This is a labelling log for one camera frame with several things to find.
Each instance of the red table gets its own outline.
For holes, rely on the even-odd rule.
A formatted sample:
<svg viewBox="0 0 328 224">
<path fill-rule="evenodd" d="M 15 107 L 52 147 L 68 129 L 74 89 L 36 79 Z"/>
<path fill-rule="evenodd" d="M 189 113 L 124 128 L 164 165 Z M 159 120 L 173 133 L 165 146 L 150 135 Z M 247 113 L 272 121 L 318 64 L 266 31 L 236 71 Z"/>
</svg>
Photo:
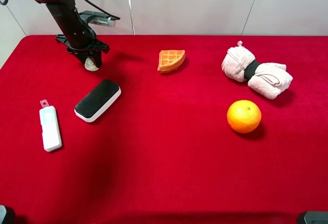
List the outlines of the red table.
<svg viewBox="0 0 328 224">
<path fill-rule="evenodd" d="M 0 70 L 0 204 L 17 223 L 295 223 L 328 210 L 328 37 L 100 36 L 111 51 L 97 72 L 54 36 L 24 38 Z M 275 100 L 228 79 L 239 40 L 260 62 L 287 64 L 294 80 Z M 160 75 L 158 54 L 185 49 Z M 121 97 L 96 122 L 74 106 L 98 83 Z M 39 101 L 57 109 L 63 148 L 43 150 Z M 239 99 L 262 111 L 234 133 Z"/>
</svg>

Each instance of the rolled towel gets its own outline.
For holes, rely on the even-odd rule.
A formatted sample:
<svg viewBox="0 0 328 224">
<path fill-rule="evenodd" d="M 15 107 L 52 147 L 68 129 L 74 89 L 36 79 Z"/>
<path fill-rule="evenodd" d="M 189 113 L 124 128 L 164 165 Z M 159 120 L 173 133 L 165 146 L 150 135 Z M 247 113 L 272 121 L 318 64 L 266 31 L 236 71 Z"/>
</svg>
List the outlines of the rolled towel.
<svg viewBox="0 0 328 224">
<path fill-rule="evenodd" d="M 238 82 L 245 81 L 245 69 L 255 60 L 252 52 L 242 46 L 242 42 L 238 42 L 238 47 L 231 47 L 228 50 L 222 63 L 222 70 L 226 76 L 235 79 Z"/>
<path fill-rule="evenodd" d="M 286 72 L 286 65 L 260 64 L 255 57 L 250 61 L 252 59 L 250 56 L 254 55 L 241 44 L 242 42 L 238 42 L 238 47 L 228 50 L 222 63 L 222 70 L 228 77 L 239 82 L 249 80 L 250 88 L 269 99 L 275 99 L 290 86 L 293 80 Z"/>
</svg>

